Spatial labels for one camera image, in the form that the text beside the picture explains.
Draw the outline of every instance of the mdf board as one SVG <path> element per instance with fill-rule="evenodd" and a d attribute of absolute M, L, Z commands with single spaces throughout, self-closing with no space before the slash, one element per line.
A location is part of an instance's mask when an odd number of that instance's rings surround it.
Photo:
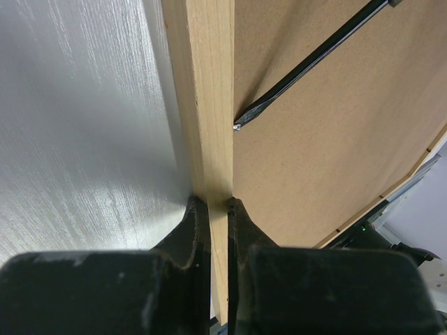
<path fill-rule="evenodd" d="M 366 3 L 236 0 L 235 115 Z M 446 17 L 447 1 L 387 6 L 235 134 L 235 197 L 275 242 L 323 245 L 428 154 L 447 122 Z"/>

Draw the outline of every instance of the wood grain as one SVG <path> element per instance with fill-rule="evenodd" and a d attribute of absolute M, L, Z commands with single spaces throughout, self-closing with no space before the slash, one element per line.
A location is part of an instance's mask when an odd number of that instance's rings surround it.
<path fill-rule="evenodd" d="M 228 219 L 233 194 L 234 0 L 165 0 L 166 29 L 193 191 L 208 204 L 212 298 L 228 318 Z"/>
<path fill-rule="evenodd" d="M 366 3 L 236 0 L 236 111 Z M 447 122 L 446 15 L 384 8 L 235 134 L 234 194 L 278 244 L 315 246 L 421 163 Z"/>

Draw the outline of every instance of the white surface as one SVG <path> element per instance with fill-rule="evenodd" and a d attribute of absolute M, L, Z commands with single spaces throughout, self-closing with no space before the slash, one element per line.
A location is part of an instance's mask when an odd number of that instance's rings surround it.
<path fill-rule="evenodd" d="M 436 310 L 447 313 L 447 263 L 434 259 L 418 268 L 430 292 Z"/>
<path fill-rule="evenodd" d="M 0 264 L 150 248 L 181 220 L 189 172 L 160 3 L 146 5 L 154 42 L 139 0 L 0 3 Z"/>
<path fill-rule="evenodd" d="M 386 226 L 404 243 L 447 260 L 447 146 L 441 158 L 390 214 Z"/>

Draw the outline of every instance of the brushed metal surface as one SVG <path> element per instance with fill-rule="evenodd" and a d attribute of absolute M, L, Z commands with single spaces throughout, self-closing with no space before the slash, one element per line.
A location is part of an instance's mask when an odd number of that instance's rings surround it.
<path fill-rule="evenodd" d="M 181 220 L 191 182 L 159 9 L 0 3 L 0 264 L 150 248 Z"/>

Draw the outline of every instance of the wooden strip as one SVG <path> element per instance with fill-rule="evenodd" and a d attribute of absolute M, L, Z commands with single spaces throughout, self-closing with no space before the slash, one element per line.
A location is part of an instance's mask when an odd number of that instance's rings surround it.
<path fill-rule="evenodd" d="M 438 143 L 440 143 L 444 137 L 447 136 L 447 124 L 442 128 L 442 130 L 438 133 L 438 135 L 434 138 L 434 140 L 430 143 L 427 150 L 420 156 L 420 158 L 416 161 L 414 166 L 410 169 L 409 173 L 407 173 L 403 178 L 401 178 L 397 183 L 393 184 L 391 187 L 387 188 L 385 192 L 383 192 L 377 199 L 370 202 L 365 208 L 352 216 L 347 222 L 343 223 L 338 229 L 334 232 L 331 232 L 327 237 L 321 240 L 314 248 L 323 248 L 327 246 L 333 239 L 342 234 L 346 229 L 351 227 L 354 223 L 356 223 L 362 216 L 368 213 L 371 209 L 377 206 L 383 199 L 386 199 L 391 193 L 395 192 L 399 189 L 403 184 L 405 184 L 421 167 L 427 156 L 430 154 L 432 148 L 435 148 Z"/>
<path fill-rule="evenodd" d="M 212 299 L 228 318 L 228 220 L 233 194 L 234 0 L 163 0 L 194 194 L 208 204 Z"/>
<path fill-rule="evenodd" d="M 367 212 L 369 212 L 375 206 L 380 204 L 382 201 L 383 201 L 383 199 L 380 198 L 380 197 L 377 197 L 376 199 L 371 201 L 364 209 L 362 209 L 361 211 L 357 212 L 347 222 L 343 223 L 334 232 L 331 232 L 327 237 L 325 237 L 319 243 L 317 243 L 314 248 L 324 248 L 325 246 L 327 246 L 335 237 L 337 237 L 340 234 L 342 234 L 346 229 L 351 227 L 360 218 L 362 218 L 362 216 L 364 216 Z"/>

